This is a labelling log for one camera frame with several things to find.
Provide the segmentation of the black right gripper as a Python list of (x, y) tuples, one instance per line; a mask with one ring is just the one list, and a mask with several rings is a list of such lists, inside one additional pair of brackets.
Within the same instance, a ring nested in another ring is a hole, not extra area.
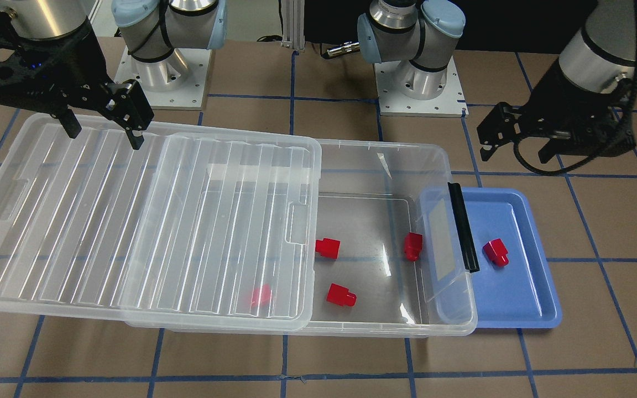
[(68, 107), (95, 111), (117, 123), (134, 150), (154, 118), (136, 79), (109, 82), (105, 57), (88, 18), (62, 35), (30, 39), (19, 35), (14, 18), (0, 13), (0, 105), (53, 114), (67, 136), (82, 128)]

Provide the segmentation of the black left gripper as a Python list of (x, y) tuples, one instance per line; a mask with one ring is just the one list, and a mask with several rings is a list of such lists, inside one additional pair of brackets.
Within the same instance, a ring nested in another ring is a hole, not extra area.
[(590, 92), (572, 83), (554, 61), (525, 105), (518, 108), (499, 102), (478, 125), (481, 160), (489, 161), (498, 148), (513, 143), (516, 160), (523, 161), (516, 150), (520, 141), (516, 124), (528, 137), (549, 138), (537, 152), (540, 164), (557, 154), (589, 156), (611, 138), (617, 140), (600, 156), (631, 151), (636, 145), (631, 122), (625, 122), (622, 133), (617, 133), (612, 108), (623, 105), (622, 99), (633, 86), (632, 79), (623, 78), (614, 84), (612, 93)]

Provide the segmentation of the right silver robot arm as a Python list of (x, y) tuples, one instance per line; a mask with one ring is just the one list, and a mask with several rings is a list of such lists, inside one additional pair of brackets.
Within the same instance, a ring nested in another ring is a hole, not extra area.
[(95, 111), (135, 150), (154, 116), (137, 81), (109, 77), (79, 1), (0, 1), (0, 105), (48, 114), (69, 138), (81, 131), (73, 108)]

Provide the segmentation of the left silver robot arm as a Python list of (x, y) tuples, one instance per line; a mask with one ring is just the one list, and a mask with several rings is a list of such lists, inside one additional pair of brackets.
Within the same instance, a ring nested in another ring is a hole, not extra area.
[(496, 104), (476, 129), (483, 161), (507, 144), (531, 172), (561, 175), (635, 147), (637, 1), (600, 1), (528, 101)]

